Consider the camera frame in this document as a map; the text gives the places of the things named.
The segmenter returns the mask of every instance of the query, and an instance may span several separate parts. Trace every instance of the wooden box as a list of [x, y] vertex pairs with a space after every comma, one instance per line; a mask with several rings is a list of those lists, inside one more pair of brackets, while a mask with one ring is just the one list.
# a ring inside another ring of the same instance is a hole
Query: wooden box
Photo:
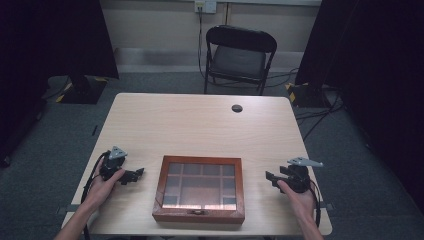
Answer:
[[164, 222], [243, 223], [241, 159], [164, 156], [152, 215]]

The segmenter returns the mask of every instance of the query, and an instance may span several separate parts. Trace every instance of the wall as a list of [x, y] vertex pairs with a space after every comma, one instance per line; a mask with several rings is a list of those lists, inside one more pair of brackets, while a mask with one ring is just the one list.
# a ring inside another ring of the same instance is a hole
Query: wall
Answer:
[[[186, 54], [193, 57], [189, 60], [193, 65], [197, 63], [200, 24], [193, 1], [101, 0], [101, 4], [114, 48], [138, 49], [138, 54]], [[216, 14], [202, 15], [203, 43], [207, 29], [219, 24], [266, 31], [278, 43], [274, 69], [297, 67], [319, 8], [311, 5], [218, 2]]]

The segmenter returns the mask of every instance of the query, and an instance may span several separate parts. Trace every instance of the electrical outlet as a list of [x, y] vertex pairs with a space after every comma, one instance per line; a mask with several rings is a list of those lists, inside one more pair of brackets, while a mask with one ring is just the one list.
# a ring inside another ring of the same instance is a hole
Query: electrical outlet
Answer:
[[216, 13], [216, 1], [206, 1], [203, 9], [206, 13]]
[[205, 1], [194, 1], [194, 12], [200, 12], [200, 9], [201, 12], [206, 12]]

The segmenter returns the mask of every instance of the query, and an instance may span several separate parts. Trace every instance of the gray carpet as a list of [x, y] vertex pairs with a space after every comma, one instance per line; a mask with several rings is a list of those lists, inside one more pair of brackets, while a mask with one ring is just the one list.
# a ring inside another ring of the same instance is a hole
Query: gray carpet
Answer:
[[[65, 80], [50, 79], [52, 88], [46, 95], [60, 89]], [[268, 85], [284, 80], [273, 78]], [[209, 93], [257, 94], [254, 88], [244, 87], [249, 85], [241, 86], [209, 85]], [[97, 105], [57, 104], [50, 98], [42, 119], [11, 155], [11, 167], [0, 169], [0, 239], [55, 236], [64, 218], [57, 210], [71, 202], [112, 101], [120, 92], [201, 94], [203, 80], [199, 73], [125, 73], [108, 83]], [[334, 101], [335, 93], [328, 94]], [[284, 85], [278, 85], [266, 88], [264, 95], [287, 93]], [[294, 108], [297, 116], [322, 110]], [[318, 119], [299, 120], [301, 133], [305, 136]], [[305, 145], [311, 159], [325, 164], [315, 173], [322, 195], [334, 207], [329, 212], [333, 233], [326, 239], [423, 239], [423, 216], [383, 161], [366, 148], [344, 109], [324, 118]]]

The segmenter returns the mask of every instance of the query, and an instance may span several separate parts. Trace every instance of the forearm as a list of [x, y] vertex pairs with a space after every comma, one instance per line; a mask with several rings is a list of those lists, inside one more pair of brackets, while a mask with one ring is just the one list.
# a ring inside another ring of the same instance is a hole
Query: forearm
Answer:
[[315, 221], [310, 216], [304, 216], [297, 218], [297, 222], [300, 225], [300, 228], [303, 233], [305, 240], [322, 240], [324, 239], [321, 235], [321, 232], [315, 225]]
[[58, 235], [55, 237], [55, 240], [79, 239], [93, 212], [93, 209], [88, 206], [88, 204], [81, 204], [62, 230], [60, 230]]

